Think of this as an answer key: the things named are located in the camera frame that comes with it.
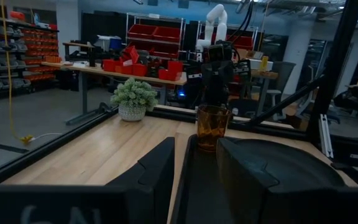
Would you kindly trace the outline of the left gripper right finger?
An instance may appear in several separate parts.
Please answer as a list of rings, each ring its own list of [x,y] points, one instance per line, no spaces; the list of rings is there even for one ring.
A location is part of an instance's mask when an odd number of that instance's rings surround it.
[[[278,185],[267,160],[227,138],[218,139],[216,158],[234,223],[259,224],[267,190]]]

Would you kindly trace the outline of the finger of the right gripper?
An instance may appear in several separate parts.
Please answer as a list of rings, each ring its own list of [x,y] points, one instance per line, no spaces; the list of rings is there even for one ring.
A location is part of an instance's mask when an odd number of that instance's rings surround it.
[[[218,106],[226,106],[229,98],[229,90],[227,85],[222,86],[218,90]]]
[[[205,89],[205,103],[207,105],[217,105],[216,87],[209,85]]]

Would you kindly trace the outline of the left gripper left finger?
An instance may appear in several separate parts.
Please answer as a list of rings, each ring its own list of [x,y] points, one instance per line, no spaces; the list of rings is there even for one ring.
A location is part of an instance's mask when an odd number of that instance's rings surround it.
[[[121,189],[108,203],[104,224],[166,224],[175,170],[175,138],[167,137],[107,183]]]

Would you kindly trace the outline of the black rectangular serving tray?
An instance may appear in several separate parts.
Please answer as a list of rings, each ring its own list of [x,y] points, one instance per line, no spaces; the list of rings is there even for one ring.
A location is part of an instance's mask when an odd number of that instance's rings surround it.
[[[315,156],[272,141],[227,138],[266,159],[266,171],[278,180],[269,187],[259,224],[335,224],[344,214],[349,186]],[[215,153],[202,152],[192,135],[186,147],[175,199],[173,224],[235,224],[221,182]]]

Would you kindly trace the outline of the red storage bin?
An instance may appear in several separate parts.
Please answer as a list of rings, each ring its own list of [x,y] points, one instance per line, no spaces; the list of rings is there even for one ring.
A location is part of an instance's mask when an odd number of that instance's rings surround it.
[[[180,61],[168,61],[167,68],[158,70],[158,77],[161,80],[178,81],[183,71],[183,63]]]
[[[102,69],[105,72],[115,72],[116,66],[119,64],[119,61],[113,59],[104,59],[102,64]]]
[[[140,63],[133,64],[132,74],[139,77],[144,77],[147,74],[148,67]]]

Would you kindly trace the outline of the metal rack with red bins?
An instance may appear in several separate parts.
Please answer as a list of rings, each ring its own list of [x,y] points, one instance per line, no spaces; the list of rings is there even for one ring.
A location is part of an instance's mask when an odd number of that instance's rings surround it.
[[[186,20],[159,14],[126,14],[127,46],[135,46],[163,60],[177,60],[183,49]]]

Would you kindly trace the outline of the green plant in white pot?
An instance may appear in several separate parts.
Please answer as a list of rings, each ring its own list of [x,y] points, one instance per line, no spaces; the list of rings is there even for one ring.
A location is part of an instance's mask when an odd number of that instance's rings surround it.
[[[146,82],[134,78],[118,84],[110,99],[118,105],[118,113],[122,120],[140,121],[147,111],[152,111],[158,103],[157,92]]]

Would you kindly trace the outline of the white pillar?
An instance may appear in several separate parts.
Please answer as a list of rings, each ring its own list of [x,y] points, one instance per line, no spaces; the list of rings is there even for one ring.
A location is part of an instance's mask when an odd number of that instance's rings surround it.
[[[292,29],[290,32],[283,61],[294,63],[295,66],[284,88],[284,94],[286,95],[292,95],[296,92],[301,69],[310,43],[311,33],[312,29],[307,27],[304,29]]]

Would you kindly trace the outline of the wooden-top workbench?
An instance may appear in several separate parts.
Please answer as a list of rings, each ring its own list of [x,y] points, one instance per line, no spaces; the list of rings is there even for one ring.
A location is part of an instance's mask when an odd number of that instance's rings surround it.
[[[74,63],[73,65],[65,65],[62,63],[51,63],[51,62],[42,62],[42,65],[59,68],[61,70],[73,70],[78,71],[78,90],[81,95],[81,114],[72,119],[65,121],[66,125],[74,125],[84,120],[95,116],[98,114],[98,110],[88,111],[88,74],[95,75],[104,75],[109,78],[134,78],[144,82],[156,83],[162,85],[160,92],[160,100],[159,104],[164,105],[166,103],[166,93],[167,93],[167,85],[178,85],[183,86],[187,83],[186,73],[183,72],[179,80],[170,81],[170,80],[161,80],[159,78],[152,77],[140,77],[135,75],[126,75],[116,72],[105,72],[101,67],[87,67],[85,65],[80,65],[78,63]]]

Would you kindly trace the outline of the shelving with orange grey bins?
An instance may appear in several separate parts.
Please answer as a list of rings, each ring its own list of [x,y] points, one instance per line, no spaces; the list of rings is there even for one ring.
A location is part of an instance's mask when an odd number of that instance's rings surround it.
[[[0,17],[0,98],[54,87],[57,70],[42,62],[60,61],[57,26],[11,17]]]

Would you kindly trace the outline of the silver metal bracket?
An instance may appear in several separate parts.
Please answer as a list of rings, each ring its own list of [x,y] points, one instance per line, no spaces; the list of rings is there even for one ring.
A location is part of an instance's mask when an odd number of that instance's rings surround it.
[[[328,118],[325,114],[319,115],[318,124],[319,124],[319,136],[321,141],[321,150],[327,158],[333,159],[334,154],[331,144],[331,136],[329,133]]]

